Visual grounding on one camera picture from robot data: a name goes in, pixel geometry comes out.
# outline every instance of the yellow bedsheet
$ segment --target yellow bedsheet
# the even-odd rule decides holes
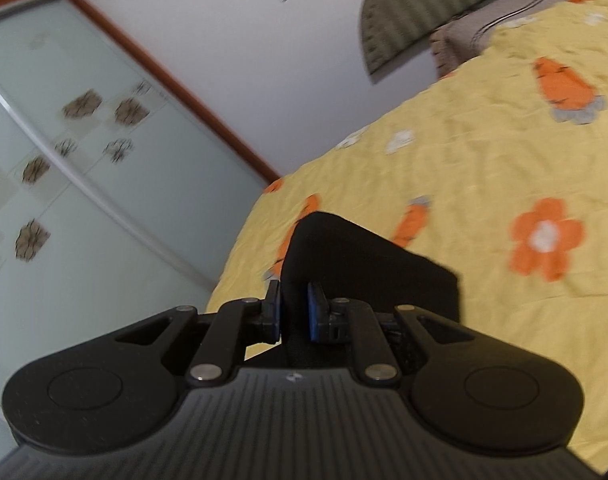
[[[483,56],[263,195],[209,310],[263,297],[264,276],[309,195],[386,238],[409,202],[428,196],[427,224],[408,250],[458,273],[466,325],[577,376],[586,401],[571,445],[604,470],[608,108],[589,124],[559,122],[563,103],[549,102],[535,64],[546,57],[570,67],[568,78],[608,102],[608,0],[565,2],[536,17],[500,28]]]

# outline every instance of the white flower center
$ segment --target white flower center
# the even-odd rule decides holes
[[[549,220],[539,222],[528,244],[538,253],[552,253],[559,241],[559,228]]]

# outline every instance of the bed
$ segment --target bed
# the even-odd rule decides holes
[[[565,365],[572,449],[608,468],[608,0],[562,2],[254,206],[208,311],[263,297],[289,231],[338,214],[460,278],[463,322]]]

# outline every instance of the black garment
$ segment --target black garment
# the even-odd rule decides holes
[[[281,271],[282,348],[271,349],[248,365],[346,364],[343,346],[310,341],[309,282],[320,282],[328,298],[366,301],[376,312],[391,313],[399,304],[413,304],[459,321],[455,274],[343,218],[315,212],[297,224]]]

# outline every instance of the circular cap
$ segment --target circular cap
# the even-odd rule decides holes
[[[464,384],[466,393],[480,404],[499,410],[529,405],[539,393],[537,381],[522,370],[494,366],[476,370]]]
[[[191,368],[191,377],[198,381],[212,381],[222,375],[222,369],[217,365],[203,364]]]
[[[49,384],[49,397],[69,410],[94,410],[117,399],[122,380],[101,368],[76,368],[55,377]]]
[[[391,365],[378,363],[367,367],[364,373],[373,381],[389,381],[397,376],[397,369]]]

